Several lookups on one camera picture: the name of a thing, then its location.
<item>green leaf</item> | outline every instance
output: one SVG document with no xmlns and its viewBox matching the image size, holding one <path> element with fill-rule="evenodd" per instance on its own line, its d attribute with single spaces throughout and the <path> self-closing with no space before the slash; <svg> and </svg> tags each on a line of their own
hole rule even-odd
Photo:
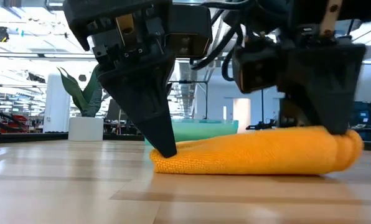
<svg viewBox="0 0 371 224">
<path fill-rule="evenodd" d="M 90 100 L 92 99 L 95 90 L 99 89 L 100 91 L 102 91 L 100 82 L 97 80 L 97 77 L 96 77 L 96 73 L 97 73 L 99 67 L 100 66 L 97 65 L 94 68 L 94 70 L 92 72 L 92 75 L 90 76 L 90 80 L 87 83 L 86 88 L 83 90 L 83 97 L 85 98 L 87 103 L 89 103 Z"/>
<path fill-rule="evenodd" d="M 86 117 L 95 117 L 97 112 L 101 108 L 101 97 L 103 96 L 103 92 L 101 89 L 94 90 L 92 94 L 92 98 L 88 104 L 87 110 L 82 113 L 82 116 Z"/>
<path fill-rule="evenodd" d="M 88 108 L 88 103 L 83 97 L 82 90 L 79 87 L 76 79 L 71 77 L 68 72 L 63 68 L 57 68 L 61 74 L 62 85 L 65 88 L 65 91 L 72 96 L 73 103 L 79 108 L 82 112 Z"/>
</svg>

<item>potted plant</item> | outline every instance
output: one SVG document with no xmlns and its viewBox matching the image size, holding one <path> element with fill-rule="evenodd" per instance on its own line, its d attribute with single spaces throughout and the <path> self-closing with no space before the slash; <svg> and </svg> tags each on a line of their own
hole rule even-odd
<svg viewBox="0 0 371 224">
<path fill-rule="evenodd" d="M 70 118 L 68 140 L 70 141 L 102 141 L 104 122 L 95 118 L 102 102 L 102 87 L 97 80 L 95 71 L 92 72 L 90 81 L 82 91 L 74 77 L 70 76 L 63 68 L 58 68 L 61 74 L 65 91 L 72 96 L 73 103 L 80 110 L 81 117 Z"/>
</svg>

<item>red machine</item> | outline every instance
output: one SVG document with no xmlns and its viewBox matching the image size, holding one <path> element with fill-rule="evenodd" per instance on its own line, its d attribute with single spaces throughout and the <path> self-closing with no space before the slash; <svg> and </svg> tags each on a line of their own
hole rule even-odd
<svg viewBox="0 0 371 224">
<path fill-rule="evenodd" d="M 16 122 L 13 122 L 11 120 L 8 120 L 8 122 L 6 120 L 3 120 L 2 124 L 6 125 L 10 128 L 15 128 L 15 129 L 22 128 L 22 130 L 11 131 L 11 130 L 0 128 L 1 133 L 26 133 L 26 132 L 28 132 L 29 125 L 26 125 L 26 122 L 28 121 L 28 119 L 26 117 L 24 117 L 22 115 L 13 115 L 12 117 L 22 124 L 21 127 Z"/>
</svg>

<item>white pillar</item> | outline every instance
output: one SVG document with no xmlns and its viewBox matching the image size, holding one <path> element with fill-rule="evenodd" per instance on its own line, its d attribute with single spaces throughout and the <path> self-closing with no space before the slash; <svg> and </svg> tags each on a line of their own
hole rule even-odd
<svg viewBox="0 0 371 224">
<path fill-rule="evenodd" d="M 206 116 L 206 85 L 200 83 L 200 85 L 195 86 L 194 94 L 194 119 L 203 119 Z"/>
<path fill-rule="evenodd" d="M 49 74 L 47 79 L 46 104 L 43 133 L 67 132 L 70 117 L 70 95 L 65 91 L 59 71 Z"/>
<path fill-rule="evenodd" d="M 247 126 L 251 125 L 251 101 L 248 98 L 233 100 L 233 117 L 238 121 L 238 132 L 247 132 Z"/>
</svg>

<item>metal screw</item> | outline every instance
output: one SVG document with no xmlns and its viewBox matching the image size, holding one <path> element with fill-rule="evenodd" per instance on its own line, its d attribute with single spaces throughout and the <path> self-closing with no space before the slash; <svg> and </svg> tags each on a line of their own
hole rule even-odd
<svg viewBox="0 0 371 224">
<path fill-rule="evenodd" d="M 329 11 L 330 12 L 336 12 L 338 10 L 339 6 L 338 5 L 332 5 L 330 8 L 329 8 Z"/>
</svg>

